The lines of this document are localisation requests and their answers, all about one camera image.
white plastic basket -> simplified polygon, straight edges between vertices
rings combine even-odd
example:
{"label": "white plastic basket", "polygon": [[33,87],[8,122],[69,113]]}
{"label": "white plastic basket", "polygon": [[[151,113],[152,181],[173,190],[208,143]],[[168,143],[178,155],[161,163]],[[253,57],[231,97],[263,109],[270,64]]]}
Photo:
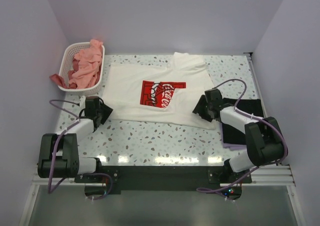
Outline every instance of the white plastic basket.
{"label": "white plastic basket", "polygon": [[[74,59],[74,55],[78,53],[81,49],[86,49],[90,47],[90,42],[82,42],[82,43],[75,43],[67,47],[64,52],[61,67],[59,71],[59,76],[63,77],[65,84],[69,84],[69,77],[68,71],[73,70],[72,61]],[[65,92],[70,92],[74,95],[90,95],[97,93],[102,86],[102,75],[104,70],[104,60],[105,60],[105,47],[102,45],[102,64],[101,64],[101,71],[100,71],[100,78],[97,84],[93,87],[85,88],[85,89],[66,89],[61,86],[58,86],[61,90]]]}

red logo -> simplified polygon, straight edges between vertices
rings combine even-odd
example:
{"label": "red logo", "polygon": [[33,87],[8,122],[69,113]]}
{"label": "red logo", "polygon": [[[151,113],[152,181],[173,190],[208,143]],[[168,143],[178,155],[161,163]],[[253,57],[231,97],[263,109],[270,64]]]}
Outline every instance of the red logo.
{"label": "red logo", "polygon": [[185,82],[142,82],[140,104],[166,108],[176,88],[186,88]]}

pink cloth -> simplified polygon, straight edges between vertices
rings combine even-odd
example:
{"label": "pink cloth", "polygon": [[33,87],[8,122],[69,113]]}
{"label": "pink cloth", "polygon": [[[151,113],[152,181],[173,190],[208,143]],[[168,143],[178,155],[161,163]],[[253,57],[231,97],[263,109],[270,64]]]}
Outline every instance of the pink cloth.
{"label": "pink cloth", "polygon": [[81,49],[73,57],[73,70],[68,72],[69,86],[58,74],[50,76],[57,85],[67,89],[84,89],[93,87],[100,78],[102,63],[102,42],[90,41],[90,48]]}

table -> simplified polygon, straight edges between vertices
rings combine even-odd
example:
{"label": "table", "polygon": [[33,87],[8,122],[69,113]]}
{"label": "table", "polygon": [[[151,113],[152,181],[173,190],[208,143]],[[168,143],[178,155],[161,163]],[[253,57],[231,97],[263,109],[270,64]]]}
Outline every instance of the table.
{"label": "table", "polygon": [[[106,55],[102,77],[102,96],[110,64],[129,63],[165,66],[171,55]],[[254,80],[246,56],[212,56],[204,59],[215,85],[231,78],[240,78],[247,83],[243,99],[257,99]],[[240,82],[230,82],[219,88],[224,97],[238,98],[244,89]],[[80,96],[67,93],[65,100],[78,102]],[[80,112],[75,105],[64,103],[63,107],[75,114]],[[61,112],[56,130],[64,129],[75,119]],[[175,124],[108,120],[84,140],[78,142],[80,157],[98,157],[103,165],[137,166],[220,166],[225,159],[241,153],[223,148],[222,131]]]}

black folded cloth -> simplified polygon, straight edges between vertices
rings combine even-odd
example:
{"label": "black folded cloth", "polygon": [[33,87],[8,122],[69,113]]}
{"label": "black folded cloth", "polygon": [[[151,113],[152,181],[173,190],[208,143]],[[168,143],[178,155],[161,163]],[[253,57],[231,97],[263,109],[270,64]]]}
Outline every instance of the black folded cloth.
{"label": "black folded cloth", "polygon": [[[224,103],[235,104],[237,99],[224,98]],[[254,114],[254,116],[263,117],[264,112],[262,110],[261,100],[260,99],[243,99],[240,100],[237,107],[249,114]],[[245,135],[239,130],[231,127],[230,125],[222,124],[223,131],[223,142],[229,144],[246,144]]]}

